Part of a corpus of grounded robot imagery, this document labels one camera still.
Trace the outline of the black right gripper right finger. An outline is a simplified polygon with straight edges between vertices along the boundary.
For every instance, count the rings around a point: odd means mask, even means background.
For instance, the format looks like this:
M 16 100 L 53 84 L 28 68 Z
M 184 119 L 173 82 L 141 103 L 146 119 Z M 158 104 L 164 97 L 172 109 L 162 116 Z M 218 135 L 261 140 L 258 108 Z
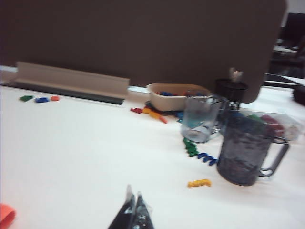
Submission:
M 137 193 L 137 201 L 135 205 L 135 212 L 131 223 L 131 228 L 154 229 L 149 210 L 140 191 Z

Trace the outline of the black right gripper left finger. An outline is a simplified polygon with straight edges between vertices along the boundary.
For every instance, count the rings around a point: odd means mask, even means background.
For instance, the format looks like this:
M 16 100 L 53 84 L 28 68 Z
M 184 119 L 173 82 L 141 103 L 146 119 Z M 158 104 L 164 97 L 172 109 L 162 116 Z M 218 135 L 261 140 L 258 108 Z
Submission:
M 135 214 L 135 195 L 132 186 L 127 185 L 125 202 L 121 206 L 117 215 L 111 222 L 108 229 L 129 229 Z

